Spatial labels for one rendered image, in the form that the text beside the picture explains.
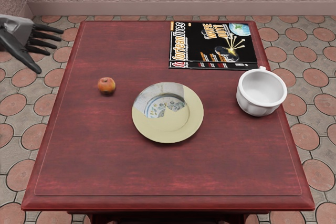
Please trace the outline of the black magazine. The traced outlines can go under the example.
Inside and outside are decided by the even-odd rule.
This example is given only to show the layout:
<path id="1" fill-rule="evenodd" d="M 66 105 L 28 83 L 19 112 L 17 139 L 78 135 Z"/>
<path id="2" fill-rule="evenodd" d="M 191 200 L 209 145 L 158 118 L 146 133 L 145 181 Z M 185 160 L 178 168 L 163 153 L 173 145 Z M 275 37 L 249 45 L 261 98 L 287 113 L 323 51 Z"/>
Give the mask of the black magazine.
<path id="1" fill-rule="evenodd" d="M 169 67 L 214 70 L 258 68 L 250 25 L 171 22 Z"/>

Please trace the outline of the red yellow apple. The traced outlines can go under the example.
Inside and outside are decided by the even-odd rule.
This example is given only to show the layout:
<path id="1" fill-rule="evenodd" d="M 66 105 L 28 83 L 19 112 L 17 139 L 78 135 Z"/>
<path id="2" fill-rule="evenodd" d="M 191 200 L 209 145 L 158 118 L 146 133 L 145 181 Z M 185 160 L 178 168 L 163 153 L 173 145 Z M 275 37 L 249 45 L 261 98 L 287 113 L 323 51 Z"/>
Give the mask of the red yellow apple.
<path id="1" fill-rule="evenodd" d="M 102 94 L 113 94 L 116 88 L 115 81 L 110 77 L 103 77 L 98 81 L 97 87 Z"/>

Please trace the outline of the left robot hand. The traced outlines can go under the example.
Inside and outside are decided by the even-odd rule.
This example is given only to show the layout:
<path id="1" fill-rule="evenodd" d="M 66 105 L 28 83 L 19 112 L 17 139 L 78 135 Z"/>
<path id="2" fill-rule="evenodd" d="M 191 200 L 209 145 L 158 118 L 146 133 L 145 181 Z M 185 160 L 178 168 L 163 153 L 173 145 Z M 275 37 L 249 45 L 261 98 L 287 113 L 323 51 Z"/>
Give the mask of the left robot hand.
<path id="1" fill-rule="evenodd" d="M 0 14 L 0 47 L 37 74 L 41 73 L 41 68 L 30 53 L 49 56 L 50 53 L 41 47 L 57 47 L 44 39 L 61 41 L 61 38 L 50 35 L 50 32 L 64 33 L 61 29 L 37 24 L 28 18 Z"/>

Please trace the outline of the white ceramic mug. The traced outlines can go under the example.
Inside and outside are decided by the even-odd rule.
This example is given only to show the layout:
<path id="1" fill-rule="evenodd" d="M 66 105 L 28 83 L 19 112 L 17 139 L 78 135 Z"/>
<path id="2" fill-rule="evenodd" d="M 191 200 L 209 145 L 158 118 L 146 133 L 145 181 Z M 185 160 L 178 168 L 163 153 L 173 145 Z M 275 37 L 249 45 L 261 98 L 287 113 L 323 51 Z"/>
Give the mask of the white ceramic mug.
<path id="1" fill-rule="evenodd" d="M 239 78 L 236 100 L 240 108 L 252 116 L 272 114 L 286 97 L 284 81 L 263 66 L 249 70 Z"/>

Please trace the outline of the cream plate with printed pattern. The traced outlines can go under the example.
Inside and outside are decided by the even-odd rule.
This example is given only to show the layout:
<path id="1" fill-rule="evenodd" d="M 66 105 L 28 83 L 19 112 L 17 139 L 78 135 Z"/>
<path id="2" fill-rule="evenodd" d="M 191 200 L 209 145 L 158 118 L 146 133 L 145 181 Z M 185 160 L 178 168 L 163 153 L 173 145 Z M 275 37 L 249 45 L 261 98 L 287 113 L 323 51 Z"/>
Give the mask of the cream plate with printed pattern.
<path id="1" fill-rule="evenodd" d="M 200 127 L 203 104 L 189 87 L 160 82 L 144 89 L 135 99 L 132 119 L 137 130 L 159 143 L 177 143 Z"/>

